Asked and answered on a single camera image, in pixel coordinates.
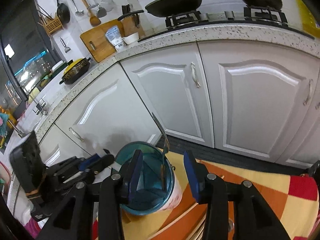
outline faucet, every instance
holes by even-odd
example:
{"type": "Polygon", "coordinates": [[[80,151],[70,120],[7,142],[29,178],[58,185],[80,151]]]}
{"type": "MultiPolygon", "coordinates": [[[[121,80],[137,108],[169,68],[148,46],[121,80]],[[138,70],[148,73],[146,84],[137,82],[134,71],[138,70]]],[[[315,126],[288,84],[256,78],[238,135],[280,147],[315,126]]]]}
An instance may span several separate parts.
{"type": "Polygon", "coordinates": [[[22,88],[23,90],[25,90],[25,92],[29,95],[29,97],[32,99],[32,101],[36,104],[36,108],[38,110],[37,111],[33,110],[36,113],[36,115],[38,115],[40,113],[42,115],[48,115],[48,110],[44,110],[46,102],[43,99],[41,99],[43,101],[42,104],[37,103],[36,100],[30,95],[30,93],[28,92],[28,90],[24,86],[21,85],[21,86],[19,86],[19,88],[22,88]]]}
{"type": "Polygon", "coordinates": [[[14,130],[18,133],[18,135],[20,136],[20,138],[23,138],[23,137],[26,136],[26,134],[25,134],[24,132],[20,131],[20,130],[14,125],[14,123],[13,123],[10,119],[8,119],[8,122],[9,122],[9,124],[14,128],[14,130]]]}

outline black baseboard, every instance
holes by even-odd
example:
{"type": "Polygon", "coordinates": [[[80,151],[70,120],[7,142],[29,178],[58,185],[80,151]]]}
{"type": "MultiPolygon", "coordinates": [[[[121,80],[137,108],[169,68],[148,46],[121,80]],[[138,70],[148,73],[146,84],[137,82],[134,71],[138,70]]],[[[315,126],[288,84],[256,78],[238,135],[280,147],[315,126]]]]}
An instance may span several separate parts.
{"type": "MultiPolygon", "coordinates": [[[[185,141],[173,136],[168,136],[170,143],[170,151],[183,154],[185,150],[192,150],[197,159],[221,163],[238,168],[244,168],[254,171],[272,172],[287,175],[300,175],[303,173],[303,169],[280,165],[276,163],[270,163],[266,161],[257,160],[254,158],[242,156],[239,154],[213,149],[189,141],[185,141]]],[[[159,148],[163,148],[164,138],[162,137],[158,144],[159,148]]]]}

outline metal bolt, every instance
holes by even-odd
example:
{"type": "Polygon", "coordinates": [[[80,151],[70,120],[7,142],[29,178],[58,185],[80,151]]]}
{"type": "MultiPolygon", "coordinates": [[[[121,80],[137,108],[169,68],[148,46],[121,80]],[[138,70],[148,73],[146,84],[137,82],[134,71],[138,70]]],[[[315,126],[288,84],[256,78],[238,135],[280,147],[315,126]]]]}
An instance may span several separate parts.
{"type": "Polygon", "coordinates": [[[244,185],[245,187],[251,187],[251,186],[252,186],[252,183],[251,183],[250,181],[248,181],[248,180],[245,180],[245,181],[243,182],[243,185],[244,185]]]}
{"type": "Polygon", "coordinates": [[[216,174],[214,174],[214,173],[209,173],[209,174],[207,175],[207,178],[208,178],[208,179],[212,179],[212,180],[214,180],[214,179],[216,179],[216,178],[217,178],[217,175],[216,175],[216,174]]]}
{"type": "Polygon", "coordinates": [[[111,175],[111,179],[113,179],[113,180],[118,180],[120,178],[121,178],[121,175],[119,173],[115,173],[115,174],[111,175]]]}
{"type": "Polygon", "coordinates": [[[80,181],[80,182],[78,182],[77,184],[76,184],[76,188],[77,189],[81,189],[81,188],[83,188],[84,187],[84,182],[82,182],[82,181],[80,181]]]}

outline cabinet door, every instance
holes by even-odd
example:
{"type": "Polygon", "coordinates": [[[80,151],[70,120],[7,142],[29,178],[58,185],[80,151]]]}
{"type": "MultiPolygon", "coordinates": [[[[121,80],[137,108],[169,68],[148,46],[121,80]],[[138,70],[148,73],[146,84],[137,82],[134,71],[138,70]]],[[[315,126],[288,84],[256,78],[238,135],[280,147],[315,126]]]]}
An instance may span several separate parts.
{"type": "Polygon", "coordinates": [[[320,160],[320,79],[306,117],[276,162],[305,169],[318,160],[320,160]]]}
{"type": "Polygon", "coordinates": [[[306,115],[319,60],[274,44],[199,43],[212,103],[215,146],[275,162],[306,115]]]}
{"type": "Polygon", "coordinates": [[[91,83],[56,124],[89,153],[98,145],[117,154],[132,141],[156,144],[160,138],[158,127],[119,64],[91,83]]]}
{"type": "Polygon", "coordinates": [[[41,159],[47,166],[52,166],[73,156],[90,157],[90,154],[79,147],[55,124],[50,127],[39,146],[41,159]]]}
{"type": "Polygon", "coordinates": [[[121,64],[167,134],[213,147],[211,106],[196,43],[159,49],[121,64]]]}

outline gas stove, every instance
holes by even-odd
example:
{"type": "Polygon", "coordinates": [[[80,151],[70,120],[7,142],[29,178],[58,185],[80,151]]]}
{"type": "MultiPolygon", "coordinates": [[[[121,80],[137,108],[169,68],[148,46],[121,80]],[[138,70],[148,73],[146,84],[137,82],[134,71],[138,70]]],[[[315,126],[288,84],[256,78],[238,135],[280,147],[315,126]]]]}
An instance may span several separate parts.
{"type": "Polygon", "coordinates": [[[246,6],[244,7],[243,13],[225,11],[224,14],[201,14],[200,11],[190,11],[188,13],[170,16],[165,19],[165,29],[146,36],[138,40],[138,42],[145,41],[147,39],[175,30],[222,23],[255,23],[260,25],[274,26],[314,39],[314,37],[310,34],[290,27],[285,14],[281,10],[276,10],[271,7],[246,6]]]}

